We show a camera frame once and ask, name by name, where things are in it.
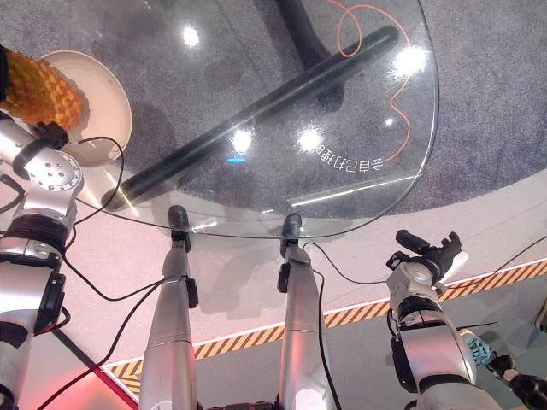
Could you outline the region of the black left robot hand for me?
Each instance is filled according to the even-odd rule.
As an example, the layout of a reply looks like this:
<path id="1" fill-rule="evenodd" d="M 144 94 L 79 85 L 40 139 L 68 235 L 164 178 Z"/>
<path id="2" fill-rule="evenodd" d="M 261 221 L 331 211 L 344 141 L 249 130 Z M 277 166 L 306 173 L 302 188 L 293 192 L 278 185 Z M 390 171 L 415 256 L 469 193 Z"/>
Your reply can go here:
<path id="1" fill-rule="evenodd" d="M 0 102 L 6 100 L 9 88 L 9 64 L 6 49 L 0 45 Z"/>

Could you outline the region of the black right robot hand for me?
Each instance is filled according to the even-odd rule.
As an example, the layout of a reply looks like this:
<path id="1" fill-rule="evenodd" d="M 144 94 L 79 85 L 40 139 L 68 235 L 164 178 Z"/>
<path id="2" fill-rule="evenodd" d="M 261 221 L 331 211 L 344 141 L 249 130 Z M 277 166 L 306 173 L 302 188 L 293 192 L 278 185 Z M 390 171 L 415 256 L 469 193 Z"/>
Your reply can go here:
<path id="1" fill-rule="evenodd" d="M 396 242 L 413 252 L 415 256 L 397 251 L 388 259 L 386 265 L 394 272 L 403 263 L 418 263 L 429 271 L 432 284 L 454 275 L 468 261 L 468 254 L 462 250 L 461 239 L 453 231 L 449 233 L 448 238 L 441 240 L 440 247 L 432 246 L 408 230 L 399 230 Z"/>

